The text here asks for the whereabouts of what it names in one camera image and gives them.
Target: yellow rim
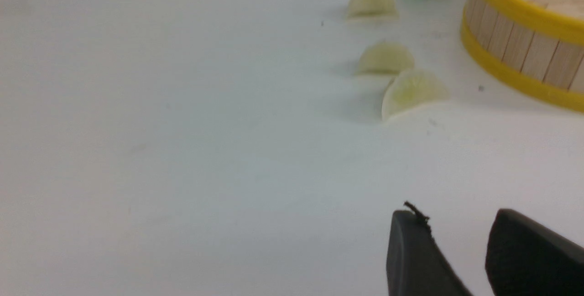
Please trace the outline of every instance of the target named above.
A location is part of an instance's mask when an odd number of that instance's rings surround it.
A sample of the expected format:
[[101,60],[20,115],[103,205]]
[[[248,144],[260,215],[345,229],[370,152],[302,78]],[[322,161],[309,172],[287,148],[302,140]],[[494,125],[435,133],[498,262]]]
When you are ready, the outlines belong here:
[[584,46],[584,21],[543,9],[525,0],[485,0],[507,18],[531,30]]
[[464,14],[460,34],[464,47],[467,49],[471,57],[473,57],[473,59],[484,68],[484,70],[488,71],[501,82],[504,82],[528,96],[536,97],[547,103],[584,112],[584,94],[567,92],[543,84],[538,80],[507,67],[501,61],[497,60],[496,57],[490,55],[490,53],[480,46],[473,34],[471,34]]

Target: yellow band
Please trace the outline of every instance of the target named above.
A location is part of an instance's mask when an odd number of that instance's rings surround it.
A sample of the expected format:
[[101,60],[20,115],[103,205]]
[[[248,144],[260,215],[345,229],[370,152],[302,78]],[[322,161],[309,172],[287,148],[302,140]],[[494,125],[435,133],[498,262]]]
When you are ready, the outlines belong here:
[[584,46],[584,20],[563,16],[525,0],[485,0],[507,18],[547,36]]
[[461,38],[464,47],[471,57],[481,65],[484,70],[488,71],[495,78],[527,94],[536,97],[547,103],[559,105],[568,109],[584,112],[584,94],[568,92],[543,84],[542,82],[521,74],[507,65],[501,63],[496,57],[493,57],[488,51],[484,50],[479,42],[476,41],[469,30],[465,14],[463,14],[463,23],[460,28]]

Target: white table surface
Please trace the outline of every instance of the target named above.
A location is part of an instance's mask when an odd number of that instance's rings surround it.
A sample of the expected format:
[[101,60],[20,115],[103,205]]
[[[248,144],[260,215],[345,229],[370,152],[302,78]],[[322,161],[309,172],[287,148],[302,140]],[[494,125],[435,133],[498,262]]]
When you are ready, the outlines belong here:
[[[478,296],[501,207],[584,244],[584,119],[483,72],[464,1],[0,0],[0,294],[385,296],[406,199]],[[380,123],[383,38],[452,99]]]

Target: wooden slats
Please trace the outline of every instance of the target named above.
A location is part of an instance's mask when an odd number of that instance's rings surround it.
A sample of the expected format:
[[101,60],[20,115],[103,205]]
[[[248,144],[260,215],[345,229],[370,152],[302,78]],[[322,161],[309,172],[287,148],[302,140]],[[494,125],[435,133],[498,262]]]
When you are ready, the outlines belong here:
[[521,73],[536,80],[544,80],[549,62],[558,46],[558,40],[536,32],[527,51]]
[[561,41],[549,63],[544,83],[567,90],[584,57],[584,48]]
[[505,49],[505,54],[503,55],[503,63],[517,71],[521,71],[525,57],[527,57],[527,51],[532,43],[533,34],[533,30],[520,24],[514,24],[507,43],[507,49]]
[[503,59],[505,54],[505,49],[507,49],[507,43],[509,42],[509,36],[511,36],[511,31],[513,30],[513,22],[509,18],[502,14],[497,17],[497,22],[495,24],[495,29],[493,30],[493,35],[490,37],[488,51],[493,57],[499,60]]
[[[584,8],[584,0],[576,2]],[[467,0],[465,21],[480,46],[505,65],[544,84],[584,94],[584,47],[534,32],[484,0]]]

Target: bamboo steamer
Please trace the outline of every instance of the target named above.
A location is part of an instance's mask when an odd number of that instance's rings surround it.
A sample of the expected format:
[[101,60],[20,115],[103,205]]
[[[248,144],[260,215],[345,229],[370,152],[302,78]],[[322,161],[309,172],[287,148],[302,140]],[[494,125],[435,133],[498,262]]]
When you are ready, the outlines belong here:
[[584,112],[584,0],[467,0],[461,37],[494,77]]

